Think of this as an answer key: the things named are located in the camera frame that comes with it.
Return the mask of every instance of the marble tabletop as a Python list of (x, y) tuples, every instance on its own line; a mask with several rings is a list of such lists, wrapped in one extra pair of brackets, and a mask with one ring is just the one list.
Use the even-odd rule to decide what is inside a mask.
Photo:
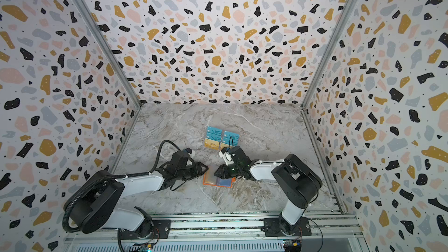
[[(314, 152), (300, 106), (293, 104), (145, 104), (126, 144), (115, 174), (148, 171), (162, 140), (192, 148), (195, 161), (221, 165), (218, 151), (204, 147), (207, 126), (240, 135), (238, 145), (251, 160), (273, 161), (295, 154), (323, 181), (319, 197), (308, 210), (337, 209)], [(165, 144), (159, 165), (175, 148)], [(276, 182), (237, 179), (232, 188), (203, 185), (203, 177), (176, 191), (144, 192), (119, 201), (122, 208), (141, 207), (151, 214), (211, 212), (278, 212), (287, 198)]]

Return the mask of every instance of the terrazzo patterned wall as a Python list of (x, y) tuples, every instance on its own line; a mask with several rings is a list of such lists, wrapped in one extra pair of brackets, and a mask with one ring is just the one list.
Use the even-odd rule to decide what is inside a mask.
[(448, 0), (359, 0), (306, 112), (372, 251), (448, 251)]
[(85, 0), (146, 103), (301, 103), (346, 0)]
[(137, 109), (71, 0), (0, 5), (0, 251), (57, 251), (63, 204)]

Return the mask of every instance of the metal corner post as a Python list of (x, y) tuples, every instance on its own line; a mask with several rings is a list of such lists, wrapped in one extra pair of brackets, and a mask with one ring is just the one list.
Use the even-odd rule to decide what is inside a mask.
[(307, 107), (307, 105), (310, 103), (311, 98), (313, 96), (313, 92), (314, 90), (316, 90), (317, 84), (320, 81), (319, 76), (322, 75), (328, 61), (330, 60), (333, 50), (338, 43), (338, 38), (343, 33), (345, 25), (350, 19), (350, 15), (352, 14), (357, 2), (358, 0), (347, 0), (347, 3), (345, 4), (344, 9), (340, 15), (339, 21), (337, 22), (334, 28), (332, 36), (330, 37), (328, 46), (325, 49), (325, 53), (323, 54), (322, 59), (320, 60), (319, 65), (317, 66), (317, 69), (314, 72), (314, 78), (311, 80), (311, 84), (310, 87), (308, 88), (307, 94), (303, 99), (303, 102), (301, 104), (303, 109), (305, 109), (305, 107)]
[(132, 89), (131, 84), (129, 83), (125, 73), (123, 70), (121, 70), (120, 65), (118, 64), (117, 59), (115, 58), (114, 54), (112, 53), (112, 50), (109, 47), (109, 44), (107, 43), (104, 36), (100, 33), (99, 28), (97, 24), (95, 23), (91, 12), (89, 11), (89, 8), (87, 7), (87, 4), (84, 0), (72, 0), (75, 7), (78, 9), (79, 13), (81, 14), (81, 17), (83, 18), (84, 22), (86, 23), (87, 27), (92, 32), (93, 37), (97, 41), (99, 47), (103, 51), (106, 58), (109, 60), (109, 63), (111, 64), (113, 70), (115, 71), (118, 79), (123, 84), (123, 87), (125, 88), (129, 98), (131, 101), (137, 106), (138, 109), (142, 106), (141, 102), (137, 98), (137, 94), (134, 92), (134, 89)]

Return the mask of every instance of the black mounting plate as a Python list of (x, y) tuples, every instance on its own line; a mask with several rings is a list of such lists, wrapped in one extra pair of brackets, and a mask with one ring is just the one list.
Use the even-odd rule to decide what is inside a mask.
[[(154, 223), (154, 231), (157, 232), (155, 228), (159, 230), (160, 234), (159, 239), (167, 239), (169, 229), (171, 227), (171, 220), (152, 220), (152, 222)], [(137, 236), (135, 236), (133, 232), (125, 230), (121, 232), (121, 239), (140, 239), (140, 238), (137, 238)]]
[[(270, 230), (266, 231), (266, 236), (285, 236), (280, 230), (279, 219), (277, 218), (265, 218), (263, 219), (263, 223), (265, 227), (270, 228)], [(307, 217), (301, 217), (299, 219), (298, 226), (302, 229), (302, 236), (311, 236), (311, 228), (310, 223)], [(300, 230), (297, 229), (297, 232), (292, 236), (300, 236)]]

